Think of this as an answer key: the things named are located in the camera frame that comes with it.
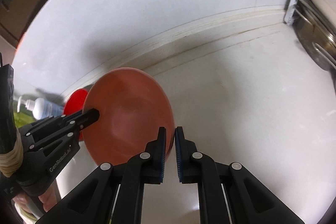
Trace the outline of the person's left hand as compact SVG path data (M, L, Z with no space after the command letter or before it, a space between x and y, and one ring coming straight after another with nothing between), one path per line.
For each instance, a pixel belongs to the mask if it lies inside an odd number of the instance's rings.
M45 212L49 211L58 202L58 187L56 184L52 184L41 196L38 197L43 204ZM25 192L19 193L13 198L13 201L24 211L32 214L31 210L27 206L29 204L29 196Z

